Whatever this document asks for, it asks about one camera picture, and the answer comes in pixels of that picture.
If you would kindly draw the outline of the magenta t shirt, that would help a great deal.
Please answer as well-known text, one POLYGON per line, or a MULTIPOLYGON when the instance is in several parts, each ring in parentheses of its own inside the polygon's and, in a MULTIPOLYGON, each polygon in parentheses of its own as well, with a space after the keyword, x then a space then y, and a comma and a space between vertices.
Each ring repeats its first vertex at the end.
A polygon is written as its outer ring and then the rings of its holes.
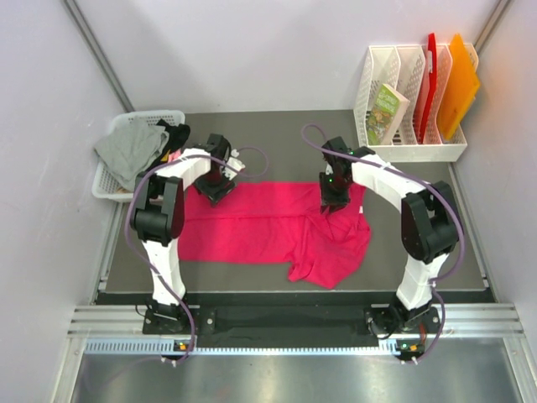
POLYGON ((216 206, 185 197, 178 256, 184 261, 288 264, 289 280, 333 289, 362 264, 371 239, 366 190, 351 186, 342 210, 321 212, 315 182, 243 182, 216 206))

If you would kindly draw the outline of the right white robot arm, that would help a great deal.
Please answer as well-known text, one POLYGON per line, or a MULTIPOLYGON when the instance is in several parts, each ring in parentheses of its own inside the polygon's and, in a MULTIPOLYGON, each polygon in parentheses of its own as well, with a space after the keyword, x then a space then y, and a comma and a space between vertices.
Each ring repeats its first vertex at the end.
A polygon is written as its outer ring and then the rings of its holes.
POLYGON ((461 234, 451 187, 411 178, 367 147, 351 150, 340 137, 326 141, 320 174, 321 210, 346 207, 352 185, 363 186, 397 209, 401 242, 408 255, 403 279, 389 306, 368 318, 370 332, 385 339, 411 332, 430 309, 435 280, 461 234))

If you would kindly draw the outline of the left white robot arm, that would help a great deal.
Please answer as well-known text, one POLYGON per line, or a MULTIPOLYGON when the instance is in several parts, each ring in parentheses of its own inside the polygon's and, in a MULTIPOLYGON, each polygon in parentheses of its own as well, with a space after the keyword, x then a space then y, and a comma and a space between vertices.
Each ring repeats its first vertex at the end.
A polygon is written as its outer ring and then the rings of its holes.
POLYGON ((212 206, 236 186, 245 165, 220 134, 186 149, 180 157, 138 176, 128 210, 129 225, 142 242, 154 290, 146 303, 143 333, 172 335, 194 329, 180 274, 179 238, 185 224, 185 191, 193 186, 212 206))

